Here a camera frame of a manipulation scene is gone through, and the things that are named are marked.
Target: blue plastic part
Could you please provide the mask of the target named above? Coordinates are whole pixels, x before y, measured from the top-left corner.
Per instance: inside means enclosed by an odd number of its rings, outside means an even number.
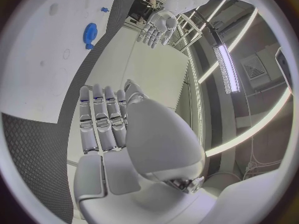
[[[89,23],[84,30],[83,41],[86,44],[85,48],[88,50],[92,50],[94,45],[91,42],[96,39],[98,34],[97,25],[94,23]]]
[[[103,11],[103,12],[108,12],[109,10],[108,10],[108,8],[106,8],[106,7],[102,7],[102,8],[101,8],[101,11]]]

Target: blue object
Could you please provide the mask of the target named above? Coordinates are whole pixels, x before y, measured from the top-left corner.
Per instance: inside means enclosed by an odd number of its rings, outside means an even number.
[[[101,8],[101,11],[103,11],[103,12],[108,12],[109,10],[108,10],[108,8],[106,8],[106,7],[102,7],[102,8]]]
[[[86,43],[85,48],[88,50],[92,50],[94,48],[94,45],[91,44],[91,42],[96,39],[98,35],[97,25],[94,23],[89,23],[87,27],[84,30],[83,34],[83,41]]]

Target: air vent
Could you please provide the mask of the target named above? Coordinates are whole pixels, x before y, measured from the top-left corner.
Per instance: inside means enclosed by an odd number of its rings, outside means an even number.
[[[257,55],[251,55],[242,59],[241,63],[249,80],[253,80],[267,74],[267,70]]]

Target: diamond plate surface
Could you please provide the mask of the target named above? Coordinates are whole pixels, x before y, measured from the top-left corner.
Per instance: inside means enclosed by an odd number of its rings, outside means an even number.
[[[107,32],[77,71],[57,124],[2,114],[7,145],[20,175],[37,198],[67,223],[72,223],[73,219],[67,179],[67,144],[79,90],[107,44],[124,24],[133,1],[114,1]]]

